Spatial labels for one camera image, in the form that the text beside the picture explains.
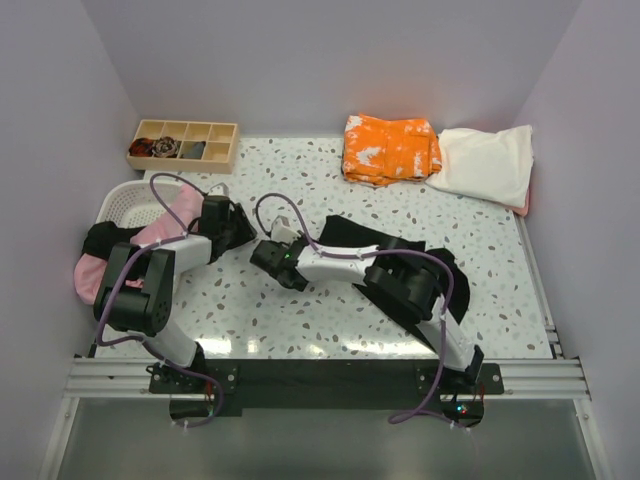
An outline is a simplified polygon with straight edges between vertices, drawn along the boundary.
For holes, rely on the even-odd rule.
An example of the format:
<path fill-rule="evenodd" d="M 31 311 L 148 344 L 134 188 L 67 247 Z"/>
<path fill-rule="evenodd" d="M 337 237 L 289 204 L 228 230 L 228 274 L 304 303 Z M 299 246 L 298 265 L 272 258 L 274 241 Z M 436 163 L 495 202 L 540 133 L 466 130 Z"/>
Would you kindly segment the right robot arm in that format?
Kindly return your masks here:
<path fill-rule="evenodd" d="M 365 247 L 330 247 L 305 238 L 263 240 L 250 262 L 290 290 L 328 281 L 353 285 L 443 360 L 452 390 L 466 393 L 480 382 L 484 353 L 461 328 L 470 283 L 448 250 L 422 252 L 401 239 Z"/>

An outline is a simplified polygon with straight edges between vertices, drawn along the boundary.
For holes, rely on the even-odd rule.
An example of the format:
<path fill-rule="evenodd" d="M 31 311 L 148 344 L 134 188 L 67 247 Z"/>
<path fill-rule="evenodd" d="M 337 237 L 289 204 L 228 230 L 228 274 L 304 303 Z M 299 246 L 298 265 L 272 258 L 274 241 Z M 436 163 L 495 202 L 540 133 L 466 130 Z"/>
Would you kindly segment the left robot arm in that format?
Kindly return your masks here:
<path fill-rule="evenodd" d="M 205 197 L 201 215 L 191 225 L 194 232 L 148 246 L 116 244 L 93 305 L 99 345 L 141 343 L 174 366 L 171 378 L 185 392 L 205 385 L 207 368 L 202 348 L 171 319 L 175 277 L 256 238 L 241 204 L 225 196 Z"/>

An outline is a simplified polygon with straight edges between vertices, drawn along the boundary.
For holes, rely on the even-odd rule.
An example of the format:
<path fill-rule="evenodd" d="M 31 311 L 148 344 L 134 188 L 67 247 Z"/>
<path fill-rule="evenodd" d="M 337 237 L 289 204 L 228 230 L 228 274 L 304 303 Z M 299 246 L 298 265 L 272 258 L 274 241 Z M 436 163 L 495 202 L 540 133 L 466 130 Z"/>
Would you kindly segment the black t-shirt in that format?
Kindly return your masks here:
<path fill-rule="evenodd" d="M 382 245 L 391 238 L 391 235 L 370 229 L 342 216 L 330 215 L 326 217 L 325 226 L 319 236 L 318 242 L 331 247 L 358 248 Z M 446 248 L 426 249 L 425 241 L 410 241 L 402 238 L 400 238 L 399 241 L 401 242 L 401 249 L 424 251 L 443 261 L 452 271 L 454 290 L 448 305 L 448 310 L 455 321 L 461 324 L 469 309 L 471 293 L 469 280 L 456 264 L 454 254 Z M 393 306 L 391 300 L 384 300 L 369 287 L 356 285 L 355 288 L 410 336 L 413 336 L 425 346 L 431 347 L 427 338 L 417 329 L 416 325 L 410 321 L 409 316 L 405 313 L 400 313 L 399 310 Z"/>

